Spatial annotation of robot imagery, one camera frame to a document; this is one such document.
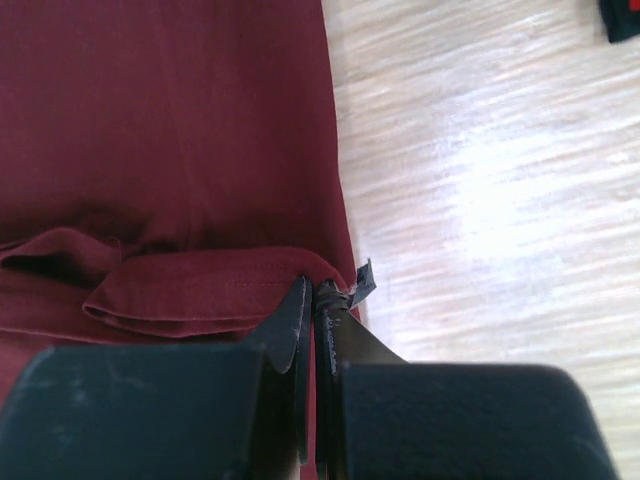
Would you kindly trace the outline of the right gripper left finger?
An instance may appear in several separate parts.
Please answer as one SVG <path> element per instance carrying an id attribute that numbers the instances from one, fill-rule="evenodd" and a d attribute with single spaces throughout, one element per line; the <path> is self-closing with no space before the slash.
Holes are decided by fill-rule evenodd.
<path id="1" fill-rule="evenodd" d="M 308 459 L 312 286 L 236 343 L 50 348 L 1 411 L 5 479 L 290 479 Z"/>

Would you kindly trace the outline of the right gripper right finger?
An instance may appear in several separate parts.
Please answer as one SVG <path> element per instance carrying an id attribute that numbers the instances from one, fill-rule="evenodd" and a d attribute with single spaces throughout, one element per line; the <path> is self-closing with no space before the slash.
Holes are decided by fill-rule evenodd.
<path id="1" fill-rule="evenodd" d="M 315 293 L 321 479 L 614 479 L 586 395 L 547 365 L 411 363 L 353 315 L 375 286 Z"/>

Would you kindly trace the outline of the dark maroon t shirt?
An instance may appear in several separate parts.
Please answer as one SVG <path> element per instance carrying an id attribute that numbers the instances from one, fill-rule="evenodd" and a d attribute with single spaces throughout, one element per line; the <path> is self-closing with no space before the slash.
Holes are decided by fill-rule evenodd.
<path id="1" fill-rule="evenodd" d="M 236 343 L 356 282 L 318 1 L 1 5 L 1 411 L 41 352 Z"/>

